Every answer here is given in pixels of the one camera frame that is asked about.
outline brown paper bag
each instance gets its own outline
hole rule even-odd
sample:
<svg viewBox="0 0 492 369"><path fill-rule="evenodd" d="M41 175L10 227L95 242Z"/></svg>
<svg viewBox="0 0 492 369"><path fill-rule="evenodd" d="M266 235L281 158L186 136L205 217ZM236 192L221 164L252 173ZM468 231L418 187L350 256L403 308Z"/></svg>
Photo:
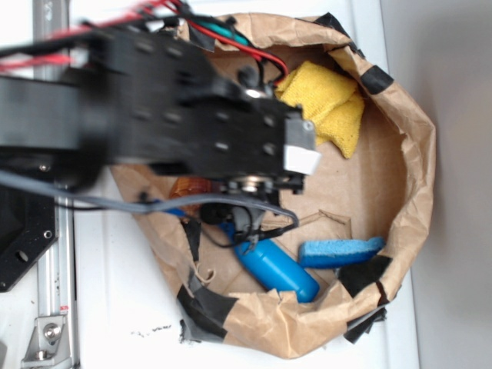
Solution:
<svg viewBox="0 0 492 369"><path fill-rule="evenodd" d="M172 215L135 218L177 296L189 337L286 358L304 355L341 334L356 341L395 298L427 237L434 126L398 83L362 56L330 15L318 20L328 26L276 15L234 17L239 31L283 58L290 70L304 60L335 68L355 79L365 97L354 156L344 159L330 142L318 146L323 158L315 175L307 178L304 194L281 195L282 206L296 212L301 226L275 241L294 259L307 240L383 236L387 245L369 262L336 274L309 270L321 290L314 302L299 304L294 292L265 291L231 249L218 248L207 238L201 238L199 259L194 260L185 231ZM187 29L181 36L187 37ZM251 63L229 47L208 56L230 78L239 65ZM141 191L166 198L174 183L138 165L115 167L113 175L128 201ZM272 217L263 225L282 222ZM221 232L208 232L227 243Z"/></svg>

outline black metal bracket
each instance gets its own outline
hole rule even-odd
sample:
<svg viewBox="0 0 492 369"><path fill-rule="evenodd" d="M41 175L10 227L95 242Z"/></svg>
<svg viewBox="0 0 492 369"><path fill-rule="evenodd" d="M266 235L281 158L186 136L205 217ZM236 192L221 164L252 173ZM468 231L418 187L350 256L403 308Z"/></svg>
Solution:
<svg viewBox="0 0 492 369"><path fill-rule="evenodd" d="M0 292L7 292L56 241L55 201L0 187L0 219Z"/></svg>

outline blue bottle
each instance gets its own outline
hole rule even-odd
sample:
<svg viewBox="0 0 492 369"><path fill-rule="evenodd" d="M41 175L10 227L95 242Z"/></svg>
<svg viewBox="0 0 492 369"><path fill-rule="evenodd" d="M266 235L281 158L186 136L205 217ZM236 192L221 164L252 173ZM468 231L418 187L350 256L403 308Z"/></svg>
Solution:
<svg viewBox="0 0 492 369"><path fill-rule="evenodd" d="M249 242L234 248L239 261L265 288L295 291L299 302L312 302L319 284L302 266L271 240L259 241L249 250Z"/></svg>

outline black tape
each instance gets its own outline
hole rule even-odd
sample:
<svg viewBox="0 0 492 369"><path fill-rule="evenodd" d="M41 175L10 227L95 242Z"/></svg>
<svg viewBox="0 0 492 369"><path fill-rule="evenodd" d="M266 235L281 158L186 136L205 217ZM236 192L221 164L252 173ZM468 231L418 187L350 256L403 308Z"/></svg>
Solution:
<svg viewBox="0 0 492 369"><path fill-rule="evenodd" d="M361 82L371 95L377 95L390 87L394 79L377 65L374 65L361 76Z"/></svg>
<svg viewBox="0 0 492 369"><path fill-rule="evenodd" d="M193 256L193 261L198 261L200 259L200 253L198 249L200 248L200 234L201 234L201 223L191 219L190 221L181 221L184 232L186 233L186 238L190 244L191 255Z"/></svg>
<svg viewBox="0 0 492 369"><path fill-rule="evenodd" d="M371 331L372 325L375 322L386 320L386 313L386 308L379 307L363 317L349 321L347 323L348 331L344 334L345 339L352 344L355 344L359 338L362 337L362 334L369 333Z"/></svg>
<svg viewBox="0 0 492 369"><path fill-rule="evenodd" d="M320 18L316 19L314 23L318 25L323 25L325 27L329 27L334 29L335 31L338 31L344 35L346 35L348 38L352 39L352 37L345 31L345 28L342 27L341 23L334 17L333 14L331 13L326 13L325 15L322 15ZM364 53L362 50L360 50L355 42L350 42L348 46L351 48L353 52L358 53L362 58L365 58Z"/></svg>
<svg viewBox="0 0 492 369"><path fill-rule="evenodd" d="M365 263L347 265L338 269L338 280L354 298L369 284L379 281L391 260L391 258L376 255Z"/></svg>
<svg viewBox="0 0 492 369"><path fill-rule="evenodd" d="M190 277L189 288L194 298L189 295L185 286L178 292L183 320L188 329L186 338L222 342L227 334L223 328L224 322L238 299L227 298L208 290L194 275Z"/></svg>
<svg viewBox="0 0 492 369"><path fill-rule="evenodd" d="M188 28L190 30L190 42L198 46L199 48L204 48L208 52L213 52L215 50L215 39L204 35L200 31L197 31L193 27Z"/></svg>

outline screw hole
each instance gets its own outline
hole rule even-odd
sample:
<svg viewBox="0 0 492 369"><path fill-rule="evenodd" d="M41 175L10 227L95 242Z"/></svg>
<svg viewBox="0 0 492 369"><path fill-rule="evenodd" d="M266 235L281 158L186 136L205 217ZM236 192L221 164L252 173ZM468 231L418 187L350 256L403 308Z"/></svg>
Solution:
<svg viewBox="0 0 492 369"><path fill-rule="evenodd" d="M17 251L15 256L23 263L27 263L29 261L28 255L26 255L24 251Z"/></svg>

